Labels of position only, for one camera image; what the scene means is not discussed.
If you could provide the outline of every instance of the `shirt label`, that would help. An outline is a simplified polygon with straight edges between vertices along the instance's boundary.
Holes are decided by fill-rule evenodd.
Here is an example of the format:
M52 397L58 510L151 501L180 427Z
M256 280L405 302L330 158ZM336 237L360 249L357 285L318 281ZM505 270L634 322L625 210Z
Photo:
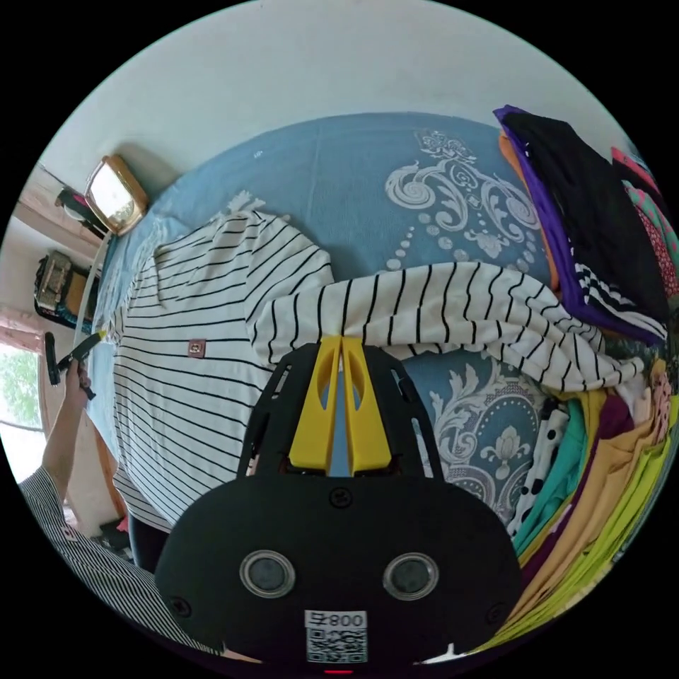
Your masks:
M205 342L204 339L190 339L189 350L187 355L190 359L203 359L205 357Z
M78 542L76 531L70 526L62 526L62 533L69 542Z

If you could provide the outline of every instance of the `bed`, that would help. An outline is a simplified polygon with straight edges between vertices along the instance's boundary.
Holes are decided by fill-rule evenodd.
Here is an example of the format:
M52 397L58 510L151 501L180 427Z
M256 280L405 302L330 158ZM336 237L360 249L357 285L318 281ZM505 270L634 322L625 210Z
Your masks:
M497 128L455 117L365 114L296 124L224 151L111 240L94 323L110 316L156 247L220 211L243 209L287 218L329 252L337 281L455 260L492 262L549 284L533 205L498 136ZM112 362L109 344L91 356L98 397L88 412L117 457ZM532 460L543 393L486 354L416 356L405 366L434 424L446 479L508 523ZM335 450L343 448L338 427ZM335 454L332 474L347 474L343 455Z

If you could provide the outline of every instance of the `polka dot fabric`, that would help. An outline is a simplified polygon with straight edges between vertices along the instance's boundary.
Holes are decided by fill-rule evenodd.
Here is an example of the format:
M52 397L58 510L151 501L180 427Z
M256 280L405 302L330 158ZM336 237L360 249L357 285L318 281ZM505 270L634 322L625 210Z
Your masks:
M538 439L533 451L533 464L521 488L521 497L516 505L514 517L507 525L507 531L511 537L517 534L535 506L535 499L554 465L568 421L569 416L560 409L559 403L554 399L547 400L540 418Z
M639 218L644 223L644 228L649 236L649 240L653 244L653 249L656 253L660 273L663 277L663 284L665 286L665 294L667 299L672 299L675 295L679 295L679 281L677 280L677 272L670 258L667 245L660 231L652 224L651 220L644 214L642 209L637 205L637 212Z
M656 232L662 237L665 242L665 249L674 268L675 278L679 277L679 240L671 224L660 211L655 201L645 191L635 189L627 181L623 181L622 184L625 186L625 191L627 191L629 199L634 203L637 210L640 210L645 215L651 224L653 224Z

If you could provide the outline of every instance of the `purple clothing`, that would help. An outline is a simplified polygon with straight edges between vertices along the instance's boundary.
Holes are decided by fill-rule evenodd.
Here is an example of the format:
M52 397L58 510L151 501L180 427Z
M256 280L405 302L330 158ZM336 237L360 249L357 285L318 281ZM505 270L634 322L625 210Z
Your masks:
M600 309L585 304L584 295L580 283L576 278L575 262L571 253L571 246L564 231L561 217L552 201L552 197L546 186L535 174L532 165L528 162L524 153L523 142L507 127L502 124L504 117L508 113L526 113L526 111L516 106L504 106L493 111L495 117L502 125L509 141L514 147L516 157L523 172L523 178L533 199L535 210L540 217L542 229L545 232L547 243L552 252L557 273L559 274L559 285L562 292L562 305L564 309L576 319L618 332L625 337L632 337L641 340L646 344L662 343L662 339L652 332L645 332L636 325L626 323L614 315L607 314Z
M625 401L623 401L620 396L615 394L610 395L601 408L601 413L599 415L599 428L596 432L594 442L592 443L592 452L590 453L589 460L585 470L583 471L578 488L570 502L568 515L561 520L561 523L558 525L557 529L545 538L545 541L538 548L538 551L535 552L535 554L528 560L528 563L522 568L521 581L524 588L528 586L530 581L533 580L533 578L538 574L538 571L542 568L545 561L547 561L547 558L552 553L552 550L561 537L561 534L566 529L571 516L573 516L573 511L577 506L578 500L580 500L580 496L582 495L584 487L587 483L599 441L601 439L612 439L614 436L618 436L619 434L624 434L627 431L633 430L633 428L634 420L629 414L629 408L627 407Z

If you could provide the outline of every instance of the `white t-shirt with black stripes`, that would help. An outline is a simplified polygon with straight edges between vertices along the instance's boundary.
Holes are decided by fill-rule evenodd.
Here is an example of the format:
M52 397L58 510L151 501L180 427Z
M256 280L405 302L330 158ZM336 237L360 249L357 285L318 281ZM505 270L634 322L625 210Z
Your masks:
M131 514L163 530L235 477L274 366L324 335L401 359L485 349L559 391L615 386L643 368L604 355L601 333L523 273L452 262L334 283L327 253L257 212L218 216L159 248L108 332L115 483ZM191 342L203 358L188 355Z

